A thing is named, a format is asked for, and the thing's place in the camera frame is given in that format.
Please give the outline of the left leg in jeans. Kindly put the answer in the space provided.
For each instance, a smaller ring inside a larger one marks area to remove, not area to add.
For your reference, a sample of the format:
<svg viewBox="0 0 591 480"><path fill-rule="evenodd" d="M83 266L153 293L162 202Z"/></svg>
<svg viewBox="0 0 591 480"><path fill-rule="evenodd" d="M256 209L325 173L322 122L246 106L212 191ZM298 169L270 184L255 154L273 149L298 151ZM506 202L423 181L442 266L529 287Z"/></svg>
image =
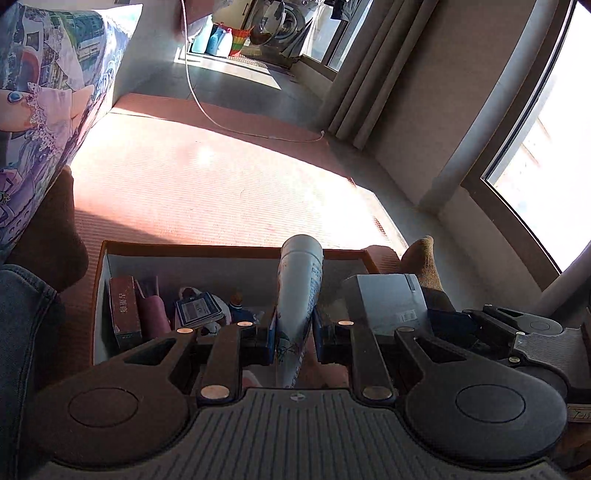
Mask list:
<svg viewBox="0 0 591 480"><path fill-rule="evenodd" d="M14 479L40 329L64 317L55 289L29 270L1 267L1 477Z"/></svg>

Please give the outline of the grey curtain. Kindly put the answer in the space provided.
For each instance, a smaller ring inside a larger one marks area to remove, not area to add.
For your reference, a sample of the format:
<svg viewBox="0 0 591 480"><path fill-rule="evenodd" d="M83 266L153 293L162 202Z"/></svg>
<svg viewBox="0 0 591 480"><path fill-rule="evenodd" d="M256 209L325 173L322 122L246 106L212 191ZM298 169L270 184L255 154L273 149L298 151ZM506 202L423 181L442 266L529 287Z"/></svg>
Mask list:
<svg viewBox="0 0 591 480"><path fill-rule="evenodd" d="M375 1L324 103L318 126L356 149L366 146L437 0Z"/></svg>

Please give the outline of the grey package with label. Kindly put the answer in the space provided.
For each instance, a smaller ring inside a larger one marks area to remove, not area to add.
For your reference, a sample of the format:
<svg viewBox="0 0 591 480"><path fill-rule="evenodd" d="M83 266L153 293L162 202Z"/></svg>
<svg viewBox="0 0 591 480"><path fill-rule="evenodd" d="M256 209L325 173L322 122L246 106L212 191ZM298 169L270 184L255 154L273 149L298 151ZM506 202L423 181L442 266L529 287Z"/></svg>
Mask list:
<svg viewBox="0 0 591 480"><path fill-rule="evenodd" d="M393 336L399 327L430 332L428 308L414 274L355 275L342 282L349 319L376 335Z"/></svg>

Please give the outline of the brown right sock foot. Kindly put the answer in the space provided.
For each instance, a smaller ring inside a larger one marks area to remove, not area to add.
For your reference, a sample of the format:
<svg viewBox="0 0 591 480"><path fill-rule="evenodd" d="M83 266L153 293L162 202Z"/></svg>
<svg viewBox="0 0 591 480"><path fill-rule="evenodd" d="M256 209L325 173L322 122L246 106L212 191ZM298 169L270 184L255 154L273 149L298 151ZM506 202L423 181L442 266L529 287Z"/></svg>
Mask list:
<svg viewBox="0 0 591 480"><path fill-rule="evenodd" d="M405 251L400 261L399 272L414 274L417 277L429 309L446 312L456 311L441 283L435 262L432 236L416 240Z"/></svg>

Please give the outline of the brown left sock foot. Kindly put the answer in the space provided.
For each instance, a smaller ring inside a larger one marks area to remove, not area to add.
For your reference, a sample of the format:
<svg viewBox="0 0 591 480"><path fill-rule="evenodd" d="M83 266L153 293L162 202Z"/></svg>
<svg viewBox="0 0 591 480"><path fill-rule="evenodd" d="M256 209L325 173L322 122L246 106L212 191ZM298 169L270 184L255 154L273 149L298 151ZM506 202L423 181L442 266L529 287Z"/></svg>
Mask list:
<svg viewBox="0 0 591 480"><path fill-rule="evenodd" d="M75 225L74 178L65 167L6 263L25 268L61 293L81 280L89 259Z"/></svg>

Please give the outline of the washing machine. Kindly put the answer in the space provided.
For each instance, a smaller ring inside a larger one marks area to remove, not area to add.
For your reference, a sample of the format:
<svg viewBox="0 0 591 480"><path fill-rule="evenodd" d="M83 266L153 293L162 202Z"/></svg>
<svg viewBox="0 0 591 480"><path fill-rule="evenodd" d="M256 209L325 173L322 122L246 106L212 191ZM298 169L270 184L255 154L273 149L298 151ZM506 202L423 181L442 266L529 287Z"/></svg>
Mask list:
<svg viewBox="0 0 591 480"><path fill-rule="evenodd" d="M283 51L308 28L321 1L256 1L249 16L249 41Z"/></svg>

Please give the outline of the window frame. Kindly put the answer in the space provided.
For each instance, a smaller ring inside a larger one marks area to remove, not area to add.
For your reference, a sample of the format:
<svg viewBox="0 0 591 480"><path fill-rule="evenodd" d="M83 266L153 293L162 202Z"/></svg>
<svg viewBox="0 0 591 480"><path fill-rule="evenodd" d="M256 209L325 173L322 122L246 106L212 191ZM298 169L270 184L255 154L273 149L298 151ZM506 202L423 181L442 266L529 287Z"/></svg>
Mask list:
<svg viewBox="0 0 591 480"><path fill-rule="evenodd" d="M536 284L590 243L590 4L561 1L501 125L462 182Z"/></svg>

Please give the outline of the peach print tumbler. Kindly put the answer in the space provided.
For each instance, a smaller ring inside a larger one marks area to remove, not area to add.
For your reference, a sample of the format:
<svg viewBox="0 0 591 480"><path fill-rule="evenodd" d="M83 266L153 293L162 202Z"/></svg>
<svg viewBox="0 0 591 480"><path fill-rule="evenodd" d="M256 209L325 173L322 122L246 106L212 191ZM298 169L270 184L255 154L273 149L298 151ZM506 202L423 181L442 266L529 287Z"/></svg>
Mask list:
<svg viewBox="0 0 591 480"><path fill-rule="evenodd" d="M322 286L324 251L318 240L298 234L283 243L277 270L276 385L296 384L310 330L311 313Z"/></svg>

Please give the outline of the dark maroon small box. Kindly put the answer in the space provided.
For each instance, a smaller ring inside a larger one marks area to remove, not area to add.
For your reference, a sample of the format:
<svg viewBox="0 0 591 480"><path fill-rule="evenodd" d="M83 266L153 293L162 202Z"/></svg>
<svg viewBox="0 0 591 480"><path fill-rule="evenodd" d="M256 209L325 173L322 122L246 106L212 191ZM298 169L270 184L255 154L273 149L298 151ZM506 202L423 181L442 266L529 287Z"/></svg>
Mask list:
<svg viewBox="0 0 591 480"><path fill-rule="evenodd" d="M111 278L109 295L117 346L120 351L132 349L142 341L134 278L130 275Z"/></svg>

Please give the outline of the bear plush white hood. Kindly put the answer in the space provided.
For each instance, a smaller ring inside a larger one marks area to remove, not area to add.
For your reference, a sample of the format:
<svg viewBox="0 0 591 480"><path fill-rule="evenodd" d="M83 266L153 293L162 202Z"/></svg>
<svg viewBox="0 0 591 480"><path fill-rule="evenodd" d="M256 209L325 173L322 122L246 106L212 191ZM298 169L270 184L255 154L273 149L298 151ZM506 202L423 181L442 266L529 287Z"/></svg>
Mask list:
<svg viewBox="0 0 591 480"><path fill-rule="evenodd" d="M252 309L243 306L243 297L239 292L231 295L228 309L232 323L252 322L253 324L259 324L260 318L263 316L263 312L256 313Z"/></svg>

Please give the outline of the blue white card packet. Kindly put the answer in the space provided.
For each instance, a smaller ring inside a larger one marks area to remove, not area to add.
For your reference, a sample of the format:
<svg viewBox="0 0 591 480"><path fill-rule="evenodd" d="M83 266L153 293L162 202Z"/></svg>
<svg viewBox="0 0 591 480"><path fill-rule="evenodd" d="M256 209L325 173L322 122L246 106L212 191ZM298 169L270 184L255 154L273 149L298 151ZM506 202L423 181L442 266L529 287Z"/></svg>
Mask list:
<svg viewBox="0 0 591 480"><path fill-rule="evenodd" d="M225 319L221 307L208 292L175 302L175 325L177 328L196 329Z"/></svg>

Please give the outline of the brown sock foot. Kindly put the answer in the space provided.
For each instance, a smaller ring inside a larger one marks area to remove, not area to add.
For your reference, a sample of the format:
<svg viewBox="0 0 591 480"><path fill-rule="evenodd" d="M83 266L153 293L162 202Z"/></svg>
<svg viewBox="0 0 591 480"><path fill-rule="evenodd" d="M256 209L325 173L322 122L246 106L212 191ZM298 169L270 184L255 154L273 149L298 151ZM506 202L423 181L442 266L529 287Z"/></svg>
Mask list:
<svg viewBox="0 0 591 480"><path fill-rule="evenodd" d="M61 293L81 280L89 259L75 225L74 178L65 167L6 263L25 268Z"/></svg>
<svg viewBox="0 0 591 480"><path fill-rule="evenodd" d="M400 261L399 272L414 274L417 277L429 309L446 312L456 311L441 283L435 262L432 236L416 240L405 251Z"/></svg>

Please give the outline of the blue detergent bottles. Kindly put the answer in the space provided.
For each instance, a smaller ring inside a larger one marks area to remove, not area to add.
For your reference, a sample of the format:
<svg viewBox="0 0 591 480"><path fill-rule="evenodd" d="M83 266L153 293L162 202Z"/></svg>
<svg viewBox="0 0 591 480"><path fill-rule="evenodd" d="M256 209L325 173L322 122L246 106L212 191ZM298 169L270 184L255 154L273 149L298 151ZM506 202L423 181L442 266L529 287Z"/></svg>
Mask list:
<svg viewBox="0 0 591 480"><path fill-rule="evenodd" d="M232 47L232 29L215 24L211 16L204 19L204 25L194 37L189 52L228 58Z"/></svg>

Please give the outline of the rainbow striped basket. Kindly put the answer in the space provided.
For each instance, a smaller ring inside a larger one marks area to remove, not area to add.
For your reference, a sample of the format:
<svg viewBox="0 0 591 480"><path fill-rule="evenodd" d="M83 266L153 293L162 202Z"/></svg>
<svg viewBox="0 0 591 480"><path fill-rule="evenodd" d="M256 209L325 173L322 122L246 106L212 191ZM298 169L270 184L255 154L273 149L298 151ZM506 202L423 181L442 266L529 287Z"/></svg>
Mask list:
<svg viewBox="0 0 591 480"><path fill-rule="evenodd" d="M238 56L242 52L242 48L245 46L246 41L249 40L251 32L252 28L231 30L232 43L228 54L229 57Z"/></svg>

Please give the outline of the orange cardboard storage box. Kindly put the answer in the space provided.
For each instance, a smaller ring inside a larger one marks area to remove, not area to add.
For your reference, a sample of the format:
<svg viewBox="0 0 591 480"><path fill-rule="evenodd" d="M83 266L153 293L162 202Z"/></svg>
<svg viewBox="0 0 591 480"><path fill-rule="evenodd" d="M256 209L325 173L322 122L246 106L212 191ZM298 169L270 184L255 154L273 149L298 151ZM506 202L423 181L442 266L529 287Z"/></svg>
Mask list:
<svg viewBox="0 0 591 480"><path fill-rule="evenodd" d="M93 288L93 364L117 354L109 310L109 280L132 276L156 277L160 296L173 314L178 290L185 286L228 302L242 294L243 304L254 313L270 314L276 305L280 248L190 246L105 241L101 247Z"/></svg>

